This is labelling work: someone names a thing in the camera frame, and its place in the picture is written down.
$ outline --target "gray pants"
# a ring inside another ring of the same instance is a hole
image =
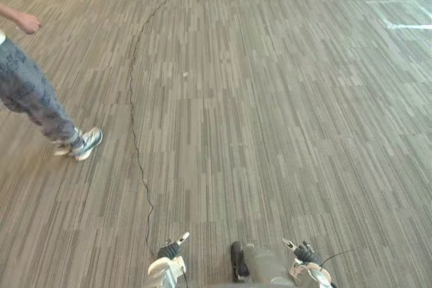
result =
[[[43,71],[8,38],[0,45],[0,99],[11,111],[27,114],[50,140],[82,145]]]

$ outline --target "wire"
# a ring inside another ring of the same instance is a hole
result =
[[[133,72],[134,72],[134,68],[135,68],[135,63],[136,63],[136,58],[138,57],[138,45],[140,44],[141,41],[141,37],[144,34],[144,29],[146,27],[146,25],[150,22],[150,20],[158,13],[158,11],[167,4],[169,0],[163,0],[162,2],[160,2],[160,4],[158,4],[158,6],[156,6],[156,8],[152,11],[152,13],[148,16],[147,20],[142,24],[142,27],[140,29],[140,31],[138,32],[138,36],[134,45],[134,52],[132,54],[132,60],[130,62],[130,67],[129,67],[129,103],[130,103],[130,119],[131,119],[131,129],[132,129],[132,133],[134,135],[134,147],[135,147],[135,151],[136,151],[136,162],[138,163],[138,167],[140,168],[140,172],[141,172],[141,182],[143,184],[143,186],[146,188],[146,199],[148,201],[148,204],[150,205],[150,210],[148,212],[147,215],[147,223],[146,223],[146,245],[147,247],[149,246],[149,237],[150,237],[150,218],[151,215],[153,213],[153,211],[155,210],[155,207],[153,205],[153,203],[151,202],[151,195],[150,195],[150,188],[148,183],[144,180],[145,179],[145,172],[144,172],[144,167],[142,166],[141,163],[141,159],[140,159],[140,149],[138,147],[138,136],[136,135],[136,125],[135,125],[135,118],[134,118],[134,112],[135,112],[135,105],[134,105],[134,101],[132,100],[132,97],[134,95],[134,89],[132,87],[133,84]]]
[[[337,253],[334,256],[331,256],[330,258],[325,259],[319,266],[322,268],[324,263],[326,263],[328,260],[333,259],[335,256],[340,256],[341,254],[345,254],[345,253],[352,252],[352,251],[353,250],[348,250],[348,251],[343,251],[343,252]]]
[[[183,277],[184,277],[184,282],[186,283],[186,288],[189,288],[188,276],[186,276],[186,272],[184,272],[183,268],[182,268],[182,273],[183,273]]]

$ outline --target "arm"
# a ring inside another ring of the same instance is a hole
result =
[[[22,13],[2,3],[0,3],[0,16],[14,22],[26,34],[34,34],[42,26],[36,17]]]

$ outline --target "leg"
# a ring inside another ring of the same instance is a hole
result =
[[[99,129],[86,138],[80,135],[39,66],[8,39],[0,46],[0,85],[1,98],[9,108],[26,113],[42,126],[46,137],[70,147],[77,157],[83,151],[88,157],[102,140]]]

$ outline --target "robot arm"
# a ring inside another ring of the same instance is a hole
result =
[[[148,270],[144,288],[176,288],[177,279],[186,273],[186,265],[179,255],[181,244],[189,237],[189,232],[183,234],[176,242],[166,242],[157,259]]]

